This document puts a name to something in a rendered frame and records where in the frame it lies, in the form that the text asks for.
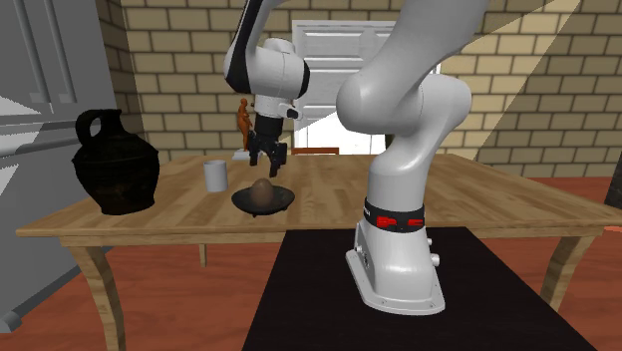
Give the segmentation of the black robot stand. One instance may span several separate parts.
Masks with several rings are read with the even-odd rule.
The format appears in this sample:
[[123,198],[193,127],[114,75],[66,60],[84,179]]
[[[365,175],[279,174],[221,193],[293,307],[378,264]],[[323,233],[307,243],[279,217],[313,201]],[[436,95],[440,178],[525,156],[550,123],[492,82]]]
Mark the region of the black robot stand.
[[428,235],[446,308],[406,316],[363,302],[353,230],[287,232],[242,351],[597,351],[467,228]]

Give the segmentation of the white cup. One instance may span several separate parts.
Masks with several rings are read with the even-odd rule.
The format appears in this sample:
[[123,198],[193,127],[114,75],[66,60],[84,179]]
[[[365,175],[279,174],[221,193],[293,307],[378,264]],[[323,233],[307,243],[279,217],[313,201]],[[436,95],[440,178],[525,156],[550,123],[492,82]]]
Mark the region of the white cup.
[[203,163],[205,188],[208,192],[222,192],[228,189],[227,164],[225,160],[210,160]]

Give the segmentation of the black plate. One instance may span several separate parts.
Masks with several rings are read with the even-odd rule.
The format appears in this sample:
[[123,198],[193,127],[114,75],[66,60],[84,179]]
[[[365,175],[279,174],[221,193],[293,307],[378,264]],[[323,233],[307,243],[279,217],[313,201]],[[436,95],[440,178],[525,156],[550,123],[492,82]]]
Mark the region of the black plate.
[[269,203],[258,203],[255,194],[256,191],[251,187],[240,189],[231,196],[231,201],[241,211],[252,216],[258,216],[284,211],[295,199],[295,194],[292,190],[279,185],[273,187]]

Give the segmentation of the wooden table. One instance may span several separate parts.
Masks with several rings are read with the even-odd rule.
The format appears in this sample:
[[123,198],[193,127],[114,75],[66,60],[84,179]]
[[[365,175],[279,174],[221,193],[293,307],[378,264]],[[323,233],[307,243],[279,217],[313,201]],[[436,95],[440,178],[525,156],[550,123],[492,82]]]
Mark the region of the wooden table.
[[[371,158],[293,156],[277,177],[295,191],[288,210],[252,217],[229,191],[208,192],[204,157],[162,166],[155,204],[105,215],[84,199],[17,230],[20,237],[56,237],[82,269],[104,326],[108,351],[129,351],[124,312],[108,246],[279,242],[289,229],[352,228],[362,215]],[[540,291],[558,308],[592,241],[622,227],[622,209],[465,159],[437,155],[425,190],[428,227],[466,227],[479,238],[554,237]]]

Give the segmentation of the black jug vase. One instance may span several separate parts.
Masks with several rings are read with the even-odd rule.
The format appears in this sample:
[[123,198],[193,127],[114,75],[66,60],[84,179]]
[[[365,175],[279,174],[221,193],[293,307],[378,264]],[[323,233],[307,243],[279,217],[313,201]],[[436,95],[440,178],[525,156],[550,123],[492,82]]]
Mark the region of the black jug vase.
[[75,123],[80,148],[72,158],[78,181],[107,215],[155,204],[158,151],[125,130],[118,109],[82,112]]

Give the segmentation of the grey refrigerator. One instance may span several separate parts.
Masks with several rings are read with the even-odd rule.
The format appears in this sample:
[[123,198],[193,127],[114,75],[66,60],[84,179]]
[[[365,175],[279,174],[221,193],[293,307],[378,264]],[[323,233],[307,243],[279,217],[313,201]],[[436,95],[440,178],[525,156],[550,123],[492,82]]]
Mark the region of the grey refrigerator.
[[75,120],[120,109],[144,132],[124,5],[129,0],[0,0],[0,333],[79,272],[58,240],[17,228],[83,198]]

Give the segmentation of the brown egg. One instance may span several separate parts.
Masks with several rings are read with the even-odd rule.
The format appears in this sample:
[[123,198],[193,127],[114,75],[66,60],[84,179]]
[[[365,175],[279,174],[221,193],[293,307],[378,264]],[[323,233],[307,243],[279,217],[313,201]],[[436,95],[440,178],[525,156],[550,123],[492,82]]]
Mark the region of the brown egg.
[[273,184],[267,178],[259,178],[249,189],[249,196],[257,206],[267,206],[274,198]]

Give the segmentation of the white door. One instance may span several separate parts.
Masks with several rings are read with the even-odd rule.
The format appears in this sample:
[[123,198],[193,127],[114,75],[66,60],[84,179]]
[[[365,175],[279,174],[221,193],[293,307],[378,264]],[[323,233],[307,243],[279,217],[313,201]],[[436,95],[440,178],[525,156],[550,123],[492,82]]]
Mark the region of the white door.
[[296,54],[310,68],[306,94],[295,107],[295,148],[337,148],[342,155],[377,155],[385,149],[382,135],[346,130],[336,115],[336,96],[352,74],[364,67],[390,36],[393,21],[294,20]]

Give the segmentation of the orange human figure statue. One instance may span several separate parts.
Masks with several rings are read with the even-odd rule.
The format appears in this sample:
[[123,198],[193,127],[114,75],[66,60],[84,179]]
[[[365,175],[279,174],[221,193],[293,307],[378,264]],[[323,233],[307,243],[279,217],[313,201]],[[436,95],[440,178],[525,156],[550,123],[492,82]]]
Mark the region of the orange human figure statue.
[[247,112],[248,102],[245,98],[240,99],[240,106],[236,113],[237,126],[242,133],[243,148],[237,150],[233,159],[235,161],[249,160],[254,140],[254,132],[251,130],[253,124],[250,121],[249,114]]

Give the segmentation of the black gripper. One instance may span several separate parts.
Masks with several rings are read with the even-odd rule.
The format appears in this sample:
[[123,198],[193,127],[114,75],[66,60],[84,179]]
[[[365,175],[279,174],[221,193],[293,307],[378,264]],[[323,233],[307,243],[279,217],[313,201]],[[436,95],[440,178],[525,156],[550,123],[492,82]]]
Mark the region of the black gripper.
[[282,134],[283,119],[257,114],[252,131],[248,132],[249,164],[258,163],[261,151],[268,153],[270,159],[269,176],[277,176],[281,166],[287,162],[287,145],[278,139]]

